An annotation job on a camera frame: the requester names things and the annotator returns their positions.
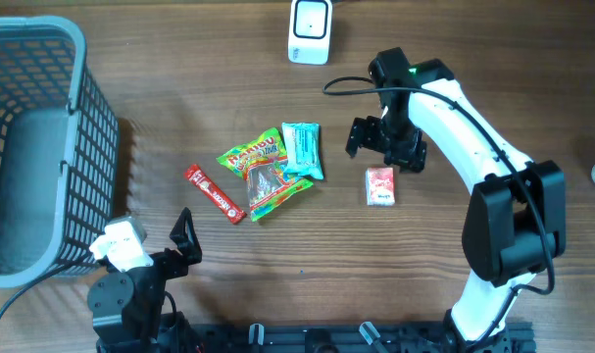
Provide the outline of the red pocket tissue pack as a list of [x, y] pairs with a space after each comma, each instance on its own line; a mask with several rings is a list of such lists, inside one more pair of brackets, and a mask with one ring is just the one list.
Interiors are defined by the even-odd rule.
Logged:
[[395, 204], [394, 170], [367, 168], [366, 196], [369, 206], [392, 206]]

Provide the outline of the red Nescafe stick sachet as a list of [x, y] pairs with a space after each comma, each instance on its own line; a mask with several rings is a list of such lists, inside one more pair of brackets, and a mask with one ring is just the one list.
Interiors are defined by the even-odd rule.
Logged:
[[246, 213], [203, 172], [196, 164], [191, 165], [184, 173], [185, 178], [200, 189], [227, 217], [236, 225], [246, 217]]

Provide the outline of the mint green tissue pack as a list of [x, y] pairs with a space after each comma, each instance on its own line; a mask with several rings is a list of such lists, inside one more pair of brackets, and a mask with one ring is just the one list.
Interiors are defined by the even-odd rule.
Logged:
[[316, 123], [283, 123], [281, 127], [287, 153], [284, 172], [299, 177], [310, 176], [323, 180], [319, 149], [320, 125]]

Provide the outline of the Haribo gummy candy bag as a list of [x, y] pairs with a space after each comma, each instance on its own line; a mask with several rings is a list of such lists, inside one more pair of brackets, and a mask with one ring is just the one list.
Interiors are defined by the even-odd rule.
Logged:
[[253, 222], [294, 194], [313, 186], [310, 180], [285, 171], [288, 156], [276, 127], [264, 131], [253, 141], [230, 148], [217, 162], [246, 181]]

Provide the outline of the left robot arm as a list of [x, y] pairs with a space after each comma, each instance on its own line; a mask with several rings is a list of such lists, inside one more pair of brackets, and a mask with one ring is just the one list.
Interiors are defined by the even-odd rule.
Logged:
[[107, 273], [89, 289], [87, 306], [98, 335], [98, 352], [191, 352], [202, 339], [178, 311], [166, 283], [188, 275], [202, 261], [189, 209], [169, 234], [175, 248], [153, 254], [142, 245], [146, 231], [131, 216], [110, 221], [89, 247]]

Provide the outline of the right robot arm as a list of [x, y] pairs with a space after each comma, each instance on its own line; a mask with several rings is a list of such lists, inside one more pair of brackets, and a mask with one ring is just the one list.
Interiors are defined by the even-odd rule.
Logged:
[[353, 122], [348, 154], [366, 148], [386, 165], [419, 173], [433, 142], [470, 193], [462, 246], [471, 272], [462, 296], [439, 323], [401, 326], [399, 350], [534, 351], [531, 327], [506, 319], [537, 274], [555, 285], [554, 261], [567, 246], [563, 172], [504, 139], [437, 59], [412, 64], [400, 48], [379, 52], [363, 92], [378, 96], [381, 113]]

